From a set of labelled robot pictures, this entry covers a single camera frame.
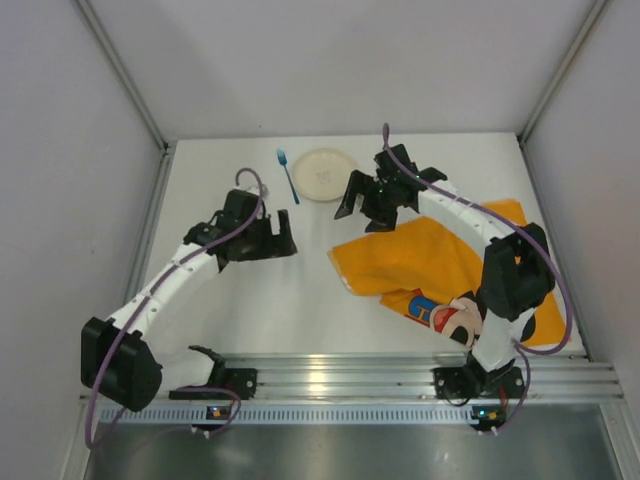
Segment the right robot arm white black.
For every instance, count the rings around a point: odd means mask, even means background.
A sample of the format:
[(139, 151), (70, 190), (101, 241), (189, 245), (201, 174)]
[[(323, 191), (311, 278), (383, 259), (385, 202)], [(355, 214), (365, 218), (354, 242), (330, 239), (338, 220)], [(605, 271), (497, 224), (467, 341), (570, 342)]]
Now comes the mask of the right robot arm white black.
[(463, 364), (435, 371), (440, 399), (519, 396), (515, 359), (556, 285), (544, 230), (525, 223), (514, 201), (466, 199), (403, 145), (374, 161), (374, 174), (351, 172), (335, 214), (368, 219), (362, 237), (330, 250), (340, 279), (465, 350)]

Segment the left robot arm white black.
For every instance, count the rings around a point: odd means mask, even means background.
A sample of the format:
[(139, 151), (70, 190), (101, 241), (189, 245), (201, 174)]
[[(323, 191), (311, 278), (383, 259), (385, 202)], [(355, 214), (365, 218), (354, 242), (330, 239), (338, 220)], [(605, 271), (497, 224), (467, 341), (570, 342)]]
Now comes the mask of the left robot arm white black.
[(211, 384), (222, 359), (187, 326), (187, 302), (232, 263), (296, 252), (287, 210), (270, 215), (256, 191), (231, 190), (223, 208), (188, 230), (138, 294), (108, 319), (84, 325), (82, 384), (132, 412), (159, 394)]

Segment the orange cartoon mouse placemat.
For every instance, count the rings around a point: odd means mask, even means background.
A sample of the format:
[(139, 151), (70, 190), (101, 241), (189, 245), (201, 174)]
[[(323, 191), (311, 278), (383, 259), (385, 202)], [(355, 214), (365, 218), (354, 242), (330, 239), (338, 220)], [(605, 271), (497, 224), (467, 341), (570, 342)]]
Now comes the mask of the orange cartoon mouse placemat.
[(386, 308), (467, 349), (479, 339), (483, 261), (436, 221), (419, 217), (336, 246), (328, 256), (351, 293), (378, 296)]

